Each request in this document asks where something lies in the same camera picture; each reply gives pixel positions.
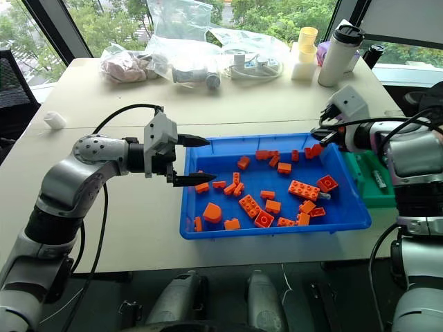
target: yellow cup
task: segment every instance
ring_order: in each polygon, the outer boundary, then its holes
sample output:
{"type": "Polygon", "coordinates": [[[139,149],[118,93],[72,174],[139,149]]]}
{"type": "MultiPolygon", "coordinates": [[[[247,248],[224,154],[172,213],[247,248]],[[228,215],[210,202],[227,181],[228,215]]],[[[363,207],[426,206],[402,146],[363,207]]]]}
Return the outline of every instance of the yellow cup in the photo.
{"type": "Polygon", "coordinates": [[[312,45],[302,45],[298,47],[298,61],[308,64],[313,62],[317,53],[317,47],[312,45]]]}
{"type": "Polygon", "coordinates": [[[300,29],[300,34],[298,35],[298,47],[302,45],[314,45],[318,34],[318,30],[312,28],[311,26],[305,26],[300,29]]]}

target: green box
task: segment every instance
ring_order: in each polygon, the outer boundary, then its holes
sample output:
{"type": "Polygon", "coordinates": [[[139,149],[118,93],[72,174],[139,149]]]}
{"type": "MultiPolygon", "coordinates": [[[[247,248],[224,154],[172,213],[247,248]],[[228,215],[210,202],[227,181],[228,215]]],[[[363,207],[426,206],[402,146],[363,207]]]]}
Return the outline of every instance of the green box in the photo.
{"type": "Polygon", "coordinates": [[[372,151],[362,154],[342,152],[342,156],[360,192],[360,196],[368,208],[395,207],[394,188],[390,180],[389,171],[380,164],[372,151]],[[387,188],[379,188],[372,175],[374,170],[379,172],[387,188]]]}

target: black cable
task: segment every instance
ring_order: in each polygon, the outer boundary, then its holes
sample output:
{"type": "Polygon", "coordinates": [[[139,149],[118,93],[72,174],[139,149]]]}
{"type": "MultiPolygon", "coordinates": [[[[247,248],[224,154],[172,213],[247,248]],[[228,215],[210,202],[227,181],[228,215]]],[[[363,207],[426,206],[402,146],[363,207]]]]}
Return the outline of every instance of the black cable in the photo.
{"type": "Polygon", "coordinates": [[[153,105],[153,104],[133,104],[126,107],[122,107],[121,109],[113,112],[110,116],[108,116],[106,119],[100,123],[96,130],[93,131],[93,133],[98,133],[102,128],[113,118],[115,118],[118,114],[123,113],[124,111],[127,111],[128,109],[137,109],[139,107],[147,107],[149,109],[154,109],[154,115],[157,115],[158,112],[163,112],[163,107],[159,105],[153,105]]]}
{"type": "Polygon", "coordinates": [[[89,284],[93,279],[94,273],[98,265],[98,260],[100,258],[100,253],[102,252],[103,239],[105,237],[106,219],[108,215],[108,188],[106,186],[106,183],[103,183],[103,192],[105,193],[105,207],[103,209],[102,229],[100,231],[100,238],[98,240],[96,258],[94,259],[94,263],[92,264],[91,272],[89,273],[88,278],[84,282],[83,291],[80,293],[80,296],[77,298],[77,301],[75,301],[74,307],[72,308],[66,322],[64,323],[62,332],[67,332],[69,330],[69,327],[75,317],[75,314],[77,313],[80,304],[82,303],[83,297],[86,294],[86,291],[88,290],[89,284]]]}
{"type": "MultiPolygon", "coordinates": [[[[373,122],[383,122],[383,121],[389,121],[389,122],[405,122],[409,120],[409,118],[370,118],[370,119],[363,119],[363,120],[355,120],[355,121],[349,121],[349,122],[343,122],[343,123],[337,123],[337,124],[323,124],[323,121],[320,121],[320,127],[326,128],[326,129],[338,129],[340,127],[346,127],[351,125],[360,125],[362,123],[373,123],[373,122]]],[[[429,129],[435,130],[436,132],[443,135],[443,129],[439,128],[435,124],[424,122],[420,120],[413,120],[410,123],[417,123],[418,125],[422,125],[425,127],[428,127],[429,129]]]]}
{"type": "Polygon", "coordinates": [[[86,232],[84,231],[84,222],[82,221],[82,225],[80,225],[80,249],[78,250],[77,259],[75,260],[75,263],[71,269],[71,274],[73,274],[75,272],[75,270],[78,267],[78,264],[82,260],[85,241],[86,241],[86,232]]]}
{"type": "Polygon", "coordinates": [[[383,319],[381,317],[379,300],[377,299],[377,292],[375,291],[375,287],[374,287],[374,276],[373,276],[373,273],[374,273],[373,267],[374,266],[373,265],[374,265],[375,257],[377,256],[377,252],[379,251],[379,248],[380,248],[381,244],[383,243],[384,239],[386,237],[388,237],[388,235],[397,227],[399,227],[399,226],[396,223],[394,223],[391,226],[389,226],[389,228],[387,230],[385,230],[382,235],[380,235],[380,237],[377,239],[377,242],[374,245],[374,248],[372,249],[371,256],[369,258],[369,268],[368,268],[369,283],[371,286],[371,293],[374,298],[375,311],[377,312],[377,319],[379,321],[380,332],[384,332],[384,323],[383,323],[383,319]]]}
{"type": "Polygon", "coordinates": [[[377,149],[377,156],[379,157],[379,161],[382,165],[386,167],[386,163],[383,160],[384,155],[384,146],[389,142],[389,140],[399,131],[401,131],[404,127],[410,125],[413,123],[414,120],[418,119],[419,117],[423,116],[423,114],[428,113],[430,109],[424,109],[423,111],[420,111],[419,113],[415,114],[413,117],[407,119],[407,121],[403,122],[401,125],[395,127],[388,135],[386,135],[383,140],[381,140],[380,145],[377,149]]]}

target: blue plastic tray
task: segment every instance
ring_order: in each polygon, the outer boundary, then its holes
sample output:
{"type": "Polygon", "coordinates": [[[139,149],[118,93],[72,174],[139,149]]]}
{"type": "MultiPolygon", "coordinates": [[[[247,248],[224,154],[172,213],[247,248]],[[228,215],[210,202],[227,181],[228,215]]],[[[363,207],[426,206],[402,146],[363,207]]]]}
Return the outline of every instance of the blue plastic tray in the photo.
{"type": "Polygon", "coordinates": [[[232,183],[233,172],[240,172],[240,180],[245,185],[240,197],[226,196],[223,190],[214,189],[210,184],[209,192],[197,194],[194,187],[183,189],[181,204],[180,234],[185,239],[207,239],[216,237],[236,237],[246,235],[280,234],[292,232],[336,232],[356,230],[371,225],[370,215],[360,199],[354,181],[348,173],[336,145],[328,145],[319,157],[307,160],[303,149],[317,141],[308,133],[263,135],[244,137],[209,138],[211,144],[205,147],[186,149],[185,174],[203,170],[217,175],[215,181],[232,183]],[[300,161],[291,162],[291,152],[297,149],[300,161]],[[269,160],[256,160],[256,150],[278,150],[280,161],[292,164],[292,172],[285,176],[271,168],[269,160]],[[248,156],[251,164],[245,171],[238,169],[237,161],[248,156]],[[326,216],[311,218],[308,226],[277,227],[278,217],[296,220],[298,206],[304,199],[288,193],[292,180],[316,185],[319,178],[329,174],[338,183],[338,188],[329,192],[330,201],[317,199],[317,206],[324,207],[326,216]],[[264,209],[266,200],[260,198],[261,190],[275,191],[275,200],[282,203],[281,212],[275,216],[270,228],[257,228],[254,220],[243,211],[238,203],[244,195],[250,194],[264,209]],[[203,211],[212,202],[220,206],[223,219],[217,224],[203,220],[203,211]],[[200,216],[204,232],[194,231],[194,218],[200,216]],[[224,221],[237,218],[241,230],[225,230],[224,221]]]}

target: white thermos bottle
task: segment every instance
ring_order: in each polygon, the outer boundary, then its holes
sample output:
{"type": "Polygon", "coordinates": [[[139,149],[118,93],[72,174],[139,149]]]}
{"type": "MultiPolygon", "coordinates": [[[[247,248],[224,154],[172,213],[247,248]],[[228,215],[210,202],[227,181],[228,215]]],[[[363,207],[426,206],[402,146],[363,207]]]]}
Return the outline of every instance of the white thermos bottle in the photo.
{"type": "Polygon", "coordinates": [[[335,30],[318,75],[318,83],[323,86],[337,84],[364,38],[365,32],[356,26],[342,25],[335,30]]]}

